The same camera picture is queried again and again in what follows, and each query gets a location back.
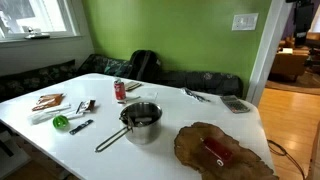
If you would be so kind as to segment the white light switch plate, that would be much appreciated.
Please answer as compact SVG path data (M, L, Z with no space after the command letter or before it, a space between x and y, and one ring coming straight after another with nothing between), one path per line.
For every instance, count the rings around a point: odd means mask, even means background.
M258 13L235 15L232 23L233 31L250 31L256 29Z

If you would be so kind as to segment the dark floral bench cushion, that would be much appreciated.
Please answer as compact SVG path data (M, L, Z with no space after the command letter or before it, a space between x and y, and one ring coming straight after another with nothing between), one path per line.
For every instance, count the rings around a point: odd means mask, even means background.
M128 78L129 60L113 59L91 54L75 68L75 61L51 65L18 74L0 77L0 100L6 101L72 78L89 73ZM233 74L206 71L165 71L161 68L158 78L149 83L188 88L192 91L214 95L243 95L243 82Z

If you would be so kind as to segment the brown wooden slab tray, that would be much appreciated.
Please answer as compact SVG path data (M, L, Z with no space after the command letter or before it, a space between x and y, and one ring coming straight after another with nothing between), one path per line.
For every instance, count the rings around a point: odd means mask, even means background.
M232 161L219 166L205 149L202 139L212 137L233 153ZM279 180L254 151L244 148L218 126L196 122L181 128L174 139L174 153L180 163L197 171L202 180Z

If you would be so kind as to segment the grey calculator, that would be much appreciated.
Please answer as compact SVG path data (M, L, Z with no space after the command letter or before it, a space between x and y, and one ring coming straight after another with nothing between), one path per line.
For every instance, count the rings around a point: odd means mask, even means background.
M250 111L235 95L221 96L220 99L235 114Z

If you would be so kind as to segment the stainless steel pot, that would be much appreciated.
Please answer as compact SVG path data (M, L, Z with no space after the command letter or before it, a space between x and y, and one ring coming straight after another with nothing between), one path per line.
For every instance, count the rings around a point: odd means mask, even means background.
M144 127L130 127L126 122L120 120L120 116L124 114L140 117L152 117L154 122ZM151 102L137 102L126 106L119 116L122 128L100 143L95 148L95 152L100 153L104 151L123 136L125 136L129 142L137 145L145 145L155 141L161 132L162 114L162 108Z

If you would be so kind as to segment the white object on windowsill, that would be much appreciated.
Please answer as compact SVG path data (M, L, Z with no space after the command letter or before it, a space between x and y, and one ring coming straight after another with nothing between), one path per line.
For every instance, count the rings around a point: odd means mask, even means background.
M47 39L50 37L49 33L36 32L32 27L28 27L27 32L26 39Z

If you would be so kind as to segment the white plastic wrapped pack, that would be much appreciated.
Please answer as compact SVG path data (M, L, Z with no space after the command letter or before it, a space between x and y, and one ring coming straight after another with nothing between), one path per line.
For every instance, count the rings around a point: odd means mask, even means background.
M75 109L71 108L70 104L62 104L56 107L50 107L44 110L40 110L28 116L28 121L32 125L45 122L53 119L55 116L63 115L68 119L78 118L84 115L84 113L77 113Z

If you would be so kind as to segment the measuring spoon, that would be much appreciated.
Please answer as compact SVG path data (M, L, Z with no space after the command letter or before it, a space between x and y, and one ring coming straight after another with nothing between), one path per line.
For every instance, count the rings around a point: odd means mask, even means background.
M126 122L130 127L144 127L154 122L152 117L140 117L127 114L121 115L120 120Z

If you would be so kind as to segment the small notepad booklet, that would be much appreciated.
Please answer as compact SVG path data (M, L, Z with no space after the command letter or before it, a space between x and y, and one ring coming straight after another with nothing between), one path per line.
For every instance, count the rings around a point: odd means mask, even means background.
M141 83L130 81L124 85L126 91L131 91L137 87L141 86Z

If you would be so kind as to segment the red soda can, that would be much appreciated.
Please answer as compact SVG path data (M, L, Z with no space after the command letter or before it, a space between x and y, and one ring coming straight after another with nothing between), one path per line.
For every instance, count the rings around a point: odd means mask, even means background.
M120 79L114 81L114 90L117 100L124 100L126 98L125 86Z

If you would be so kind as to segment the black backpack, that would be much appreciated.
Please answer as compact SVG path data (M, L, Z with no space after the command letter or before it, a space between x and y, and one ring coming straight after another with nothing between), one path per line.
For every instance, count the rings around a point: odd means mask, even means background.
M128 78L153 82L161 71L161 61L151 50L136 50L129 61Z

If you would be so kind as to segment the red rectangular block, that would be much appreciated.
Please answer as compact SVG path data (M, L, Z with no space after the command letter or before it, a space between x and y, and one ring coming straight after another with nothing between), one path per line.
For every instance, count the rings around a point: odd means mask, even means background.
M207 151L209 151L215 158L216 163L223 167L232 161L233 153L226 146L212 137L202 139L202 143Z

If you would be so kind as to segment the green round ball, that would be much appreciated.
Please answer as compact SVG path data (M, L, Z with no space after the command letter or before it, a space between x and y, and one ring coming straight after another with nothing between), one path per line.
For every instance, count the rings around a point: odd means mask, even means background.
M55 116L53 119L53 126L56 129L63 129L69 124L68 118L64 115Z

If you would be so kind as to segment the orange snack packet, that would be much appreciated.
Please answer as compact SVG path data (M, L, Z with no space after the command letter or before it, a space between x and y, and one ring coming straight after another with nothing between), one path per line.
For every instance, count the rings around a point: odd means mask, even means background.
M32 108L33 111L43 110L46 108L58 106L61 104L61 101L63 99L62 94L48 94L41 96L36 106Z

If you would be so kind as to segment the brown white snack wrapper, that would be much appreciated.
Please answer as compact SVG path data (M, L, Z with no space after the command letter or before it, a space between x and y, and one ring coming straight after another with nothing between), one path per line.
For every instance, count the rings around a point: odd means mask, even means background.
M83 112L90 112L94 108L94 105L95 105L94 100L82 101L79 104L76 113L79 114Z

